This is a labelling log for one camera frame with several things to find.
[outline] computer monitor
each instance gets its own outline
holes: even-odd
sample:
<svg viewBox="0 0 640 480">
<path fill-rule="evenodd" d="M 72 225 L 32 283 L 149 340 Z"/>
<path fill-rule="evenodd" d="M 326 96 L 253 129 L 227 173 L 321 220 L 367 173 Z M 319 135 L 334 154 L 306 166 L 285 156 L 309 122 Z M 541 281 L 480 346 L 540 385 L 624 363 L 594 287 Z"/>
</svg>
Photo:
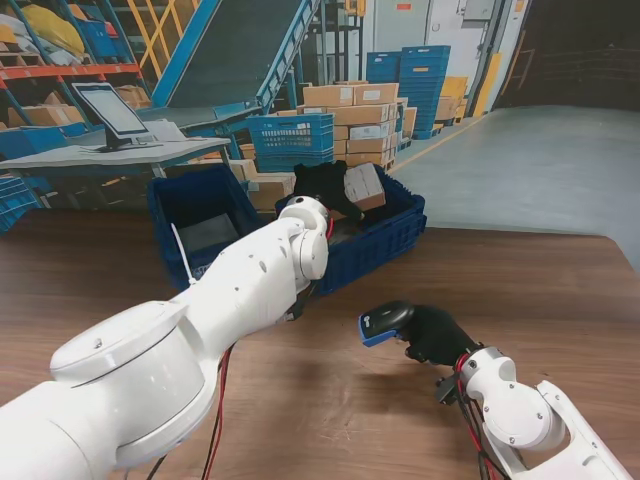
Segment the computer monitor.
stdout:
<svg viewBox="0 0 640 480">
<path fill-rule="evenodd" d="M 80 98 L 104 122 L 107 150 L 115 150 L 141 136 L 150 136 L 136 112 L 109 83 L 71 84 Z"/>
</svg>

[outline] black glove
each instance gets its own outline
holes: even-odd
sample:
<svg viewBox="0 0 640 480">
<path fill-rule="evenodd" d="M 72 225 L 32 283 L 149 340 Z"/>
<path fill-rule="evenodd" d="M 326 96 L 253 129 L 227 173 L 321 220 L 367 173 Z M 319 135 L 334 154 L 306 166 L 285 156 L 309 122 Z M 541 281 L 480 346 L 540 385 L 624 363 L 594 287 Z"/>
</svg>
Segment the black glove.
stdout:
<svg viewBox="0 0 640 480">
<path fill-rule="evenodd" d="M 344 191 L 345 162 L 322 163 L 315 167 L 298 164 L 293 171 L 296 174 L 295 196 L 315 198 L 329 210 L 337 210 L 354 221 L 364 218 L 362 210 L 347 198 Z"/>
<path fill-rule="evenodd" d="M 460 355 L 481 348 L 449 313 L 424 305 L 415 307 L 401 335 L 409 342 L 407 356 L 419 362 L 454 366 Z"/>
</svg>

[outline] concrete floor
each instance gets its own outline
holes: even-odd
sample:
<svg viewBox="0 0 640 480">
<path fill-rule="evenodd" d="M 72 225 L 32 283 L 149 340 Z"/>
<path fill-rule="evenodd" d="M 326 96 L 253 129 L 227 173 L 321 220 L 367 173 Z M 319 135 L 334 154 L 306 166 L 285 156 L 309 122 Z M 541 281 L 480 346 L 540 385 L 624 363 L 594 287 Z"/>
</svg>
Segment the concrete floor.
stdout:
<svg viewBox="0 0 640 480">
<path fill-rule="evenodd" d="M 640 271 L 640 113 L 498 110 L 416 158 L 462 128 L 414 142 L 393 172 L 428 225 L 605 235 Z"/>
</svg>

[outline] white robotic arm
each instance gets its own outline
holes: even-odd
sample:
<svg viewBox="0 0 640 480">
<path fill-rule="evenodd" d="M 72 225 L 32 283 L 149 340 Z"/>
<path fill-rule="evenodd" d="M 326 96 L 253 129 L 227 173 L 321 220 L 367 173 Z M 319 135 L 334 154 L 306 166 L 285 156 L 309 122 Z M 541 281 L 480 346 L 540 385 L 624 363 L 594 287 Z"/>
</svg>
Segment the white robotic arm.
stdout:
<svg viewBox="0 0 640 480">
<path fill-rule="evenodd" d="M 390 302 L 363 314 L 359 327 L 366 346 L 399 337 L 410 344 L 408 357 L 454 367 L 453 375 L 438 382 L 437 399 L 463 402 L 466 391 L 481 403 L 482 428 L 508 478 L 631 480 L 560 389 L 546 381 L 536 388 L 518 383 L 513 360 L 494 347 L 476 344 L 447 312 Z M 554 449 L 567 431 L 569 443 L 562 451 L 534 468 L 522 463 L 518 451 Z"/>
<path fill-rule="evenodd" d="M 571 400 L 555 385 L 535 389 L 516 381 L 513 360 L 494 347 L 474 352 L 462 365 L 469 397 L 482 404 L 483 429 L 513 480 L 631 480 Z M 559 453 L 528 469 L 518 450 L 551 450 L 569 434 Z"/>
<path fill-rule="evenodd" d="M 55 352 L 45 382 L 0 409 L 0 478 L 103 479 L 161 456 L 205 418 L 224 352 L 288 318 L 324 274 L 327 210 L 294 198 L 168 302 L 147 302 Z"/>
</svg>

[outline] monitor stand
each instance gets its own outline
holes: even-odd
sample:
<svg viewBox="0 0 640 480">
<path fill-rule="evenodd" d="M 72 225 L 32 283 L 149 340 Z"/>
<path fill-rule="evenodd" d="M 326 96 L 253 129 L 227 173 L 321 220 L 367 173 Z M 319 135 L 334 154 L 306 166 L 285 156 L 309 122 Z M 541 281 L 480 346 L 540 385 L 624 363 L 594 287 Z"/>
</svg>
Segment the monitor stand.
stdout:
<svg viewBox="0 0 640 480">
<path fill-rule="evenodd" d="M 107 153 L 115 152 L 116 150 L 130 150 L 132 148 L 149 148 L 154 146 L 134 144 L 133 140 L 130 138 L 118 138 L 115 133 L 113 133 L 113 130 L 111 130 L 107 125 L 104 126 L 104 136 L 107 140 L 107 144 L 104 147 L 98 147 L 96 152 Z"/>
</svg>

